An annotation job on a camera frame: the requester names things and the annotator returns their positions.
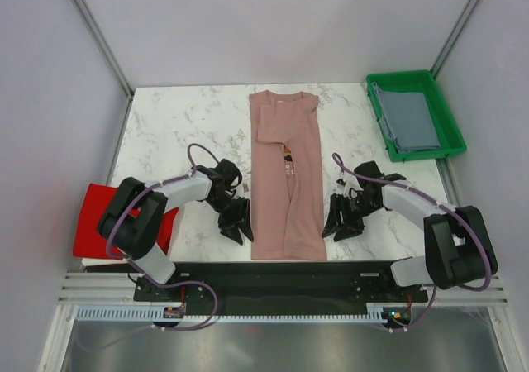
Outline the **pink t shirt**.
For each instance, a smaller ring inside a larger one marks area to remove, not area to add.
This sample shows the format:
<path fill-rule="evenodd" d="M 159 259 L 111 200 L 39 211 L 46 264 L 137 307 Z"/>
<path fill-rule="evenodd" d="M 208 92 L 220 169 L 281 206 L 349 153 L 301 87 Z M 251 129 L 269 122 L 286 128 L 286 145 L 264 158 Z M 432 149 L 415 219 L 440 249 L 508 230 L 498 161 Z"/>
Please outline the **pink t shirt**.
<path fill-rule="evenodd" d="M 249 100 L 251 258 L 326 260 L 319 98 L 263 91 Z"/>

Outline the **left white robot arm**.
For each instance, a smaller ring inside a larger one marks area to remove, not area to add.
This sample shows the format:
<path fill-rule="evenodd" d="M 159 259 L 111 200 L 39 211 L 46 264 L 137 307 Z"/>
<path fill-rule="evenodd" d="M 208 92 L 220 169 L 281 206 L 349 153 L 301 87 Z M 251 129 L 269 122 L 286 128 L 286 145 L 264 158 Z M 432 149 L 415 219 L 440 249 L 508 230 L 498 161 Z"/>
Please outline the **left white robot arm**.
<path fill-rule="evenodd" d="M 164 214 L 190 202 L 206 203 L 217 215 L 222 236 L 238 245 L 254 240 L 250 200 L 236 196 L 242 174 L 226 159 L 213 168 L 195 165 L 191 171 L 147 185 L 133 177 L 123 179 L 97 225 L 107 247 L 116 247 L 144 276 L 138 279 L 137 302 L 178 301 L 183 278 L 157 244 Z"/>

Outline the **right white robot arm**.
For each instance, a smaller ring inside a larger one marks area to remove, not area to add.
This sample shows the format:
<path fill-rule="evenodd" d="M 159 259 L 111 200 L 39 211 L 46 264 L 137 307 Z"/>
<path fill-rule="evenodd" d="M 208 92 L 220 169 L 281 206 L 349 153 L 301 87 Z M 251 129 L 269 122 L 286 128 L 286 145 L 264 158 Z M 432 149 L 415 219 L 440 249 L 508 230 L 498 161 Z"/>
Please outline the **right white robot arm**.
<path fill-rule="evenodd" d="M 365 229 L 364 219 L 381 210 L 396 212 L 422 230 L 424 254 L 394 261 L 391 272 L 379 279 L 384 298 L 398 300 L 413 285 L 488 289 L 498 262 L 478 208 L 443 203 L 401 174 L 383 174 L 374 161 L 349 169 L 339 154 L 332 159 L 341 174 L 357 179 L 359 188 L 331 195 L 323 237 L 334 241 L 357 237 Z"/>

